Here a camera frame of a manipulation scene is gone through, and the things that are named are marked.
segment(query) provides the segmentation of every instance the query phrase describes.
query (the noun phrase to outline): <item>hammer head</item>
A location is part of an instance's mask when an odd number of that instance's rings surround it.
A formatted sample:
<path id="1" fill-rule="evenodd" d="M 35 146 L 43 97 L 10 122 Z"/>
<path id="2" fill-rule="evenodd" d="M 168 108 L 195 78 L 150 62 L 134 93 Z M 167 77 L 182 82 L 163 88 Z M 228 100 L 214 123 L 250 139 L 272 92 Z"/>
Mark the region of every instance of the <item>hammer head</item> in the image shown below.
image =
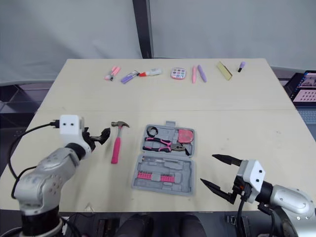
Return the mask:
<path id="1" fill-rule="evenodd" d="M 123 127 L 123 126 L 129 127 L 128 124 L 127 124 L 126 122 L 123 122 L 123 121 L 111 122 L 111 126 L 112 126 L 112 127 L 116 127 L 116 126 L 119 126 L 119 127 Z"/>

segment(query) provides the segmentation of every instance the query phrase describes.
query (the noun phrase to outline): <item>hammer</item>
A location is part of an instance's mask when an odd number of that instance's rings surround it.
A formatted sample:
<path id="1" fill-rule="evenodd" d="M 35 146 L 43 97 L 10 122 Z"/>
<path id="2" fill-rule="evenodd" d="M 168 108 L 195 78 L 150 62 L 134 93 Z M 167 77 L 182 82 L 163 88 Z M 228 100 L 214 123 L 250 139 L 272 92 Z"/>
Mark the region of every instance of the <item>hammer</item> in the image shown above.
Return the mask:
<path id="1" fill-rule="evenodd" d="M 126 122 L 118 121 L 118 122 L 111 122 L 112 127 L 118 126 L 118 136 L 115 139 L 114 142 L 114 149 L 113 149 L 113 155 L 112 155 L 112 164 L 117 164 L 119 161 L 119 149 L 120 149 L 120 134 L 122 131 L 123 126 L 129 127 Z"/>

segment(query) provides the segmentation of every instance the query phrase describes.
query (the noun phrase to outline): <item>tool case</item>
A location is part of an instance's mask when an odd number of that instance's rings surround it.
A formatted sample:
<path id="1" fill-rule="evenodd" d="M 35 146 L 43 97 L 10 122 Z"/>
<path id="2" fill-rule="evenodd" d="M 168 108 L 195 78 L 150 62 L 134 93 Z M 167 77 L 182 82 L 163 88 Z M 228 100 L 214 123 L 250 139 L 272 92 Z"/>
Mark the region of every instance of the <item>tool case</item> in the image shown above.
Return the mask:
<path id="1" fill-rule="evenodd" d="M 195 189 L 195 164 L 191 160 L 195 150 L 195 131 L 190 128 L 175 127 L 174 121 L 166 125 L 147 125 L 143 135 L 141 149 L 143 153 L 137 158 L 132 188 L 160 193 L 190 196 Z M 156 152 L 144 150 L 144 147 L 162 148 L 166 145 L 154 141 L 146 141 L 148 127 L 158 130 L 155 138 L 178 143 L 179 130 L 193 133 L 190 143 L 181 144 L 186 151 Z"/>

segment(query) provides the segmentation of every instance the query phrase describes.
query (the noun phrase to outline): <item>table surface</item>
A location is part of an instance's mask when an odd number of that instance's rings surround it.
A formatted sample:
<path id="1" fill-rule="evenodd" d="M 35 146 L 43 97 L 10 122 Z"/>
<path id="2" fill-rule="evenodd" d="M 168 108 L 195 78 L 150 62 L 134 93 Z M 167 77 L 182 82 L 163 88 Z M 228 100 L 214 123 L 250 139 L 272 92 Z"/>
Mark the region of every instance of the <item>table surface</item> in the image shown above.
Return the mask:
<path id="1" fill-rule="evenodd" d="M 127 122 L 130 128 L 123 129 L 117 165 L 111 164 L 117 133 L 114 128 L 109 140 L 81 161 L 62 190 L 60 210 L 236 211 L 238 200 L 231 205 L 199 181 L 203 178 L 231 191 L 238 168 L 219 162 L 212 154 L 258 159 L 266 170 L 266 181 L 300 188 L 316 200 L 316 188 L 310 183 L 316 179 L 313 137 L 266 60 L 246 59 L 246 67 L 237 73 L 241 60 L 221 59 L 233 73 L 230 81 L 215 67 L 219 59 L 68 60 L 29 128 L 58 119 L 61 114 L 83 116 L 92 135 L 117 120 Z M 197 64 L 202 65 L 207 83 L 199 76 L 195 84 L 191 83 L 191 67 Z M 121 66 L 122 72 L 113 82 L 103 80 L 113 65 Z M 161 76 L 134 78 L 125 85 L 119 82 L 134 69 L 158 67 L 164 71 Z M 172 67 L 186 68 L 187 78 L 171 79 Z M 164 125 L 166 120 L 196 131 L 193 196 L 131 188 L 146 124 Z M 19 173 L 60 146 L 58 129 L 37 130 L 21 140 L 12 165 Z M 6 168 L 0 178 L 1 209 L 19 209 L 18 202 L 10 198 L 12 186 L 13 177 Z M 256 207 L 247 203 L 244 210 Z"/>

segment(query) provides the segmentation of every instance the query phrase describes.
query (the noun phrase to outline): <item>purple marker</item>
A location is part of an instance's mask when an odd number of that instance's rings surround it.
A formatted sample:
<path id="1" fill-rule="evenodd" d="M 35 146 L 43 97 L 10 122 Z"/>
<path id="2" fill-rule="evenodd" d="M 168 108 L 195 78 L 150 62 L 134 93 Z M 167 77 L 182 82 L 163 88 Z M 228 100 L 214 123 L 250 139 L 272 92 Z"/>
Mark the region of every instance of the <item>purple marker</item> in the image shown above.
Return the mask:
<path id="1" fill-rule="evenodd" d="M 205 75 L 205 73 L 203 72 L 201 65 L 198 65 L 198 66 L 197 66 L 197 69 L 198 69 L 199 75 L 201 76 L 202 80 L 203 80 L 204 82 L 207 82 L 206 75 Z"/>
<path id="2" fill-rule="evenodd" d="M 246 65 L 246 62 L 241 62 L 240 63 L 240 66 L 239 66 L 239 69 L 238 69 L 238 72 L 240 73 L 241 70 L 243 69 L 243 67 Z"/>
<path id="3" fill-rule="evenodd" d="M 129 82 L 130 80 L 132 80 L 136 75 L 138 74 L 138 71 L 133 71 L 132 73 L 126 75 L 125 77 L 123 77 L 120 82 L 122 82 L 123 84 Z"/>

